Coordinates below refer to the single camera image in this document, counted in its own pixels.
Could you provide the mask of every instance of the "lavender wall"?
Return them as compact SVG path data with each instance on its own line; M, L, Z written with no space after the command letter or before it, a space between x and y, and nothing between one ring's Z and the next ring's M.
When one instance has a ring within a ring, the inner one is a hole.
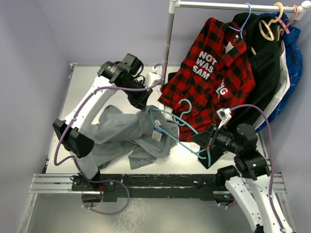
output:
M127 52L138 56L145 64L163 60L169 0L38 1L72 63L118 61ZM232 3L232 0L218 2ZM234 3L244 4L245 0ZM252 0L250 3L273 5L275 2ZM209 17L230 21L238 12L177 9L169 63L180 64Z
M0 226L18 231L70 72L36 0L0 1Z

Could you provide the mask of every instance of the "white shirt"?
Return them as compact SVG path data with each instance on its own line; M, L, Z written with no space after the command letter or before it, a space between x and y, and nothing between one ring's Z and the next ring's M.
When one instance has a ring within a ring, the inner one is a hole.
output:
M263 111L267 117L275 110L275 108L281 102L285 93L287 92L287 90L290 88L290 85L291 85L290 77L289 77L288 69L286 65L284 41L282 41L282 51L283 53L280 56L280 79L278 81L276 93L274 94L274 97L272 98L268 106ZM255 121L255 123L253 124L253 126L255 127L255 129L257 129L263 122L264 122L264 118L262 115L260 115L258 119Z

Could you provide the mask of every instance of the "blue shirt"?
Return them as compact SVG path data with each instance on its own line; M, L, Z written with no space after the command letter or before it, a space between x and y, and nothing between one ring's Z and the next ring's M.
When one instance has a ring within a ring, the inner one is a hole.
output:
M264 13L264 14L261 14L260 16L261 17L271 16L272 18L275 18L278 15L279 13L271 13L271 14ZM287 24L288 18L286 14L283 13L281 20L285 24ZM286 94L284 95L283 99L281 100L281 102L278 104L275 110L268 116L269 122L273 121L273 119L275 119L282 112L282 110L284 109L289 97L293 93L302 74L302 57L303 56L296 44L296 41L299 37L301 30L292 25L288 27L288 30L290 31L290 33L286 34L286 32L284 32L282 39L285 44L286 65L287 65L291 85L288 91L286 92ZM260 125L256 129L256 132L259 132L260 130L262 130L266 125L267 125L266 122L263 122L262 125Z

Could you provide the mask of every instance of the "price tag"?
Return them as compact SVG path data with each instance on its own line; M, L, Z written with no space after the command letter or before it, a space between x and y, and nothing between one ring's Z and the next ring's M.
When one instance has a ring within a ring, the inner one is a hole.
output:
M160 125L161 125L161 122L159 121L159 119L155 120L155 124L156 124L157 126L160 126Z
M232 50L234 48L234 46L231 44L231 42L229 42L228 44L227 44L227 47L225 48L225 52L227 53L227 52L229 52L230 50Z
M163 131L154 127L154 131L152 132L151 138L157 142L160 142L162 135Z

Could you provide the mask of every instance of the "gray shirt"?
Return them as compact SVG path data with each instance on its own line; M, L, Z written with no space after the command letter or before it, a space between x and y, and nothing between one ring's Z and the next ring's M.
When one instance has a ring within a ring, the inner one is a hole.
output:
M94 140L93 159L98 168L106 167L112 160L130 151L128 156L131 169L151 164L157 158L170 154L171 146L176 142L164 132L160 140L152 139L155 126L151 119L150 109L136 114L123 114L115 106L107 106L99 118L99 124L91 125L86 134ZM153 121L158 120L160 127L178 139L178 126L168 121L161 112L153 112Z

